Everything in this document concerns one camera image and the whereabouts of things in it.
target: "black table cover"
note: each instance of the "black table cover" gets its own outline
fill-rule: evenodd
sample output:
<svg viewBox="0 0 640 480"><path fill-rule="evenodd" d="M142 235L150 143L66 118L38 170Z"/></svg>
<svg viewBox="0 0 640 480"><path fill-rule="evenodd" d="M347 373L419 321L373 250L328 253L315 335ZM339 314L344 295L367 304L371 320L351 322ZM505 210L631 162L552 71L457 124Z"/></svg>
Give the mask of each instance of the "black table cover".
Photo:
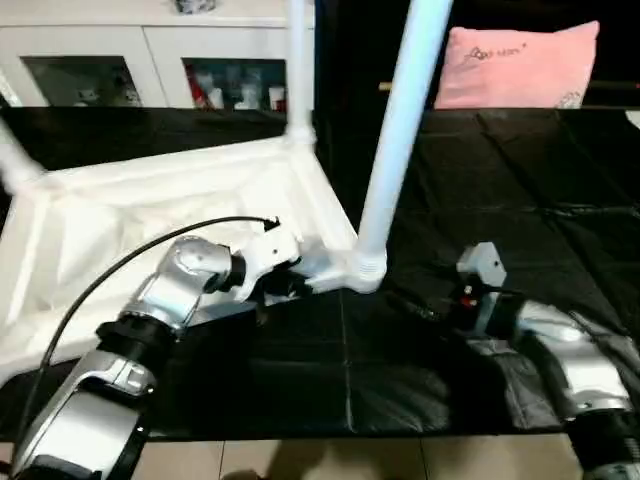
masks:
<svg viewBox="0 0 640 480"><path fill-rule="evenodd" d="M260 113L13 109L2 116L48 169L278 135ZM379 118L318 125L318 155L359 221ZM640 338L640 130L623 112L430 112L371 295L335 291L191 329L153 403L158 439L549 432L560 429L532 364L504 342L464 341L444 313L465 246L493 241L507 287ZM6 211L8 197L3 197ZM629 340L605 338L633 356ZM624 368L640 392L636 367ZM41 403L72 362L52 369ZM13 438L29 374L0 390Z"/></svg>

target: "cabinet glass door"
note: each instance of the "cabinet glass door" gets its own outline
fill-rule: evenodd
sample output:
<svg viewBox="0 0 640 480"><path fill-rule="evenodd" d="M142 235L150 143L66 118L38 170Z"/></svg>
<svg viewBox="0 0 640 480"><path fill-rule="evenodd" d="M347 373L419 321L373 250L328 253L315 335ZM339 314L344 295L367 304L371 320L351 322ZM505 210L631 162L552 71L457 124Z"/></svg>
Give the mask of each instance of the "cabinet glass door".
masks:
<svg viewBox="0 0 640 480"><path fill-rule="evenodd" d="M167 106L141 27L3 27L0 45L12 106Z"/></svg>
<svg viewBox="0 0 640 480"><path fill-rule="evenodd" d="M124 57L21 58L51 106L142 106Z"/></svg>
<svg viewBox="0 0 640 480"><path fill-rule="evenodd" d="M284 60L183 58L193 105L286 111Z"/></svg>

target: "pink cushion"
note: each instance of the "pink cushion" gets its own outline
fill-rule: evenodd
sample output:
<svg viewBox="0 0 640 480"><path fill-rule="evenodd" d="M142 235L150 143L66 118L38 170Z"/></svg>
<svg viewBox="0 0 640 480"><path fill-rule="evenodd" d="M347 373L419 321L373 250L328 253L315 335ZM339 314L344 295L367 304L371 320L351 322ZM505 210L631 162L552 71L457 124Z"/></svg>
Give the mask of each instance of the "pink cushion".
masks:
<svg viewBox="0 0 640 480"><path fill-rule="evenodd" d="M579 108L599 29L598 22L555 33L454 27L435 108Z"/></svg>

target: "black wire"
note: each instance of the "black wire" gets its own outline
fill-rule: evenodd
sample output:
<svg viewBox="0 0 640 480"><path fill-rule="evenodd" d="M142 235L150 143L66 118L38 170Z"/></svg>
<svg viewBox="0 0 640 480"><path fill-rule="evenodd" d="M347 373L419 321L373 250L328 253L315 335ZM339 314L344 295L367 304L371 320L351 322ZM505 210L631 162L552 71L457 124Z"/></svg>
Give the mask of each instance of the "black wire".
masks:
<svg viewBox="0 0 640 480"><path fill-rule="evenodd" d="M27 399L26 399L26 401L24 403L24 407L22 409L22 414L20 415L20 422L18 424L18 432L17 432L17 435L16 435L16 440L15 440L15 443L14 443L13 452L11 454L11 463L12 464L13 464L13 462L15 460L15 455L16 455L16 452L18 450L17 446L19 445L19 443L24 438L24 435L25 435L26 430L27 430L27 426L29 425L29 421L31 420L31 411L33 410L33 406L34 406L35 401L36 401L38 390L40 389L40 385L42 383L42 379L44 378L44 374L46 373L47 368L51 364L51 357L53 356L53 352L55 351L56 346L58 345L58 342L60 341L60 337L62 336L62 333L64 332L65 328L67 327L69 321L71 320L73 315L78 311L78 309L84 303L84 301L87 299L87 297L89 297L89 295L91 295L95 291L95 289L98 288L100 285L102 285L102 283L104 283L104 281L107 280L111 275L113 275L120 268L125 266L127 263L129 263L131 260L133 260L134 258L136 258L139 255L141 255L142 253L146 252L147 250L150 250L153 247L155 247L155 246L157 246L157 245L159 245L161 243L166 242L167 240L171 240L172 238L175 238L178 235L182 235L183 233L187 233L187 232L190 232L192 230L197 230L198 228L202 228L202 227L207 227L209 225L215 225L217 223L228 223L228 222L260 222L260 223L263 223L265 225L265 230L269 230L270 228L273 228L273 227L279 225L277 220L276 221L272 221L272 220L269 220L269 219L266 219L266 218L249 217L249 216L233 216L233 217L214 218L214 219L211 219L211 220L205 220L203 222L198 222L198 223L194 223L192 225L188 225L188 226L183 227L183 228L179 228L177 230L174 230L173 232L170 232L170 233L167 233L165 235L162 235L162 236L156 238L155 240L151 240L150 242L145 243L144 245L136 248L131 253L129 253L128 255L124 256L120 260L118 260L111 267L109 267L102 275L100 275L98 278L96 278L78 296L78 298L75 299L75 301L71 304L71 306L69 307L67 312L64 314L64 317L62 317L62 320L60 320L60 323L58 324L58 328L56 329L55 333L53 334L53 337L51 337L51 341L49 342L49 346L47 347L47 350L44 352L44 355L42 356L42 360L40 361L40 367L38 368L38 370L37 370L37 372L35 374L36 376L35 376L35 378L33 380L33 383L31 384L31 389L29 390L29 394L27 396Z"/></svg>

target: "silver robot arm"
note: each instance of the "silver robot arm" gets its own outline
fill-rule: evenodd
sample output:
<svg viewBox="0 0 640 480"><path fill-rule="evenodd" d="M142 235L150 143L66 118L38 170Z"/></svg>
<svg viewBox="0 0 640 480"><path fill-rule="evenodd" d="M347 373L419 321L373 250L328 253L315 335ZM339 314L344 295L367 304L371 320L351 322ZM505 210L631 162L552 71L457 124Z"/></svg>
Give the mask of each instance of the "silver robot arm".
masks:
<svg viewBox="0 0 640 480"><path fill-rule="evenodd" d="M198 237L177 240L118 319L98 328L97 349L78 362L16 446L12 478L129 478L148 434L149 395L202 294L227 291L244 301L263 275L298 257L283 227L236 254Z"/></svg>
<svg viewBox="0 0 640 480"><path fill-rule="evenodd" d="M501 291L493 244L468 249L450 319L461 330L508 340L536 366L589 480L640 479L640 430L618 369L595 327L576 312Z"/></svg>

